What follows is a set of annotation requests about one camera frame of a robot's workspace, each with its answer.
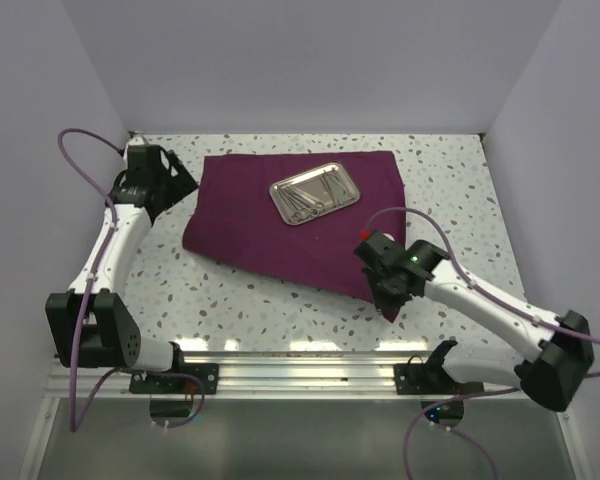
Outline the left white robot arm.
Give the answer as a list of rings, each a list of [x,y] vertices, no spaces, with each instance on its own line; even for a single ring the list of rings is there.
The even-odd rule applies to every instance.
[[[130,145],[127,168],[109,193],[103,224],[83,269],[45,313],[61,363],[153,371],[165,392],[181,390],[187,367],[175,346],[141,335],[123,302],[133,259],[156,219],[198,188],[178,156],[159,145]]]

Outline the purple surgical wrap cloth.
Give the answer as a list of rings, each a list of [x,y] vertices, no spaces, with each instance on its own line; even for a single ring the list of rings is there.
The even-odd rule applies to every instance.
[[[354,205],[299,226],[286,224],[270,187],[338,162],[361,193]],[[403,181],[390,151],[208,156],[185,250],[222,264],[363,301],[372,294],[354,250],[376,228],[406,242]]]

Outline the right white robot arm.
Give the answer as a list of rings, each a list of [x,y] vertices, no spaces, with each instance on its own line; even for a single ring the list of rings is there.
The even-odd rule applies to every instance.
[[[356,248],[373,302],[395,313],[416,297],[455,310],[506,343],[504,349],[442,341],[422,363],[394,368],[400,394],[469,394],[487,384],[515,388],[538,405],[563,412],[595,356],[588,320],[534,307],[475,278],[452,255],[418,240],[405,248],[375,231]]]

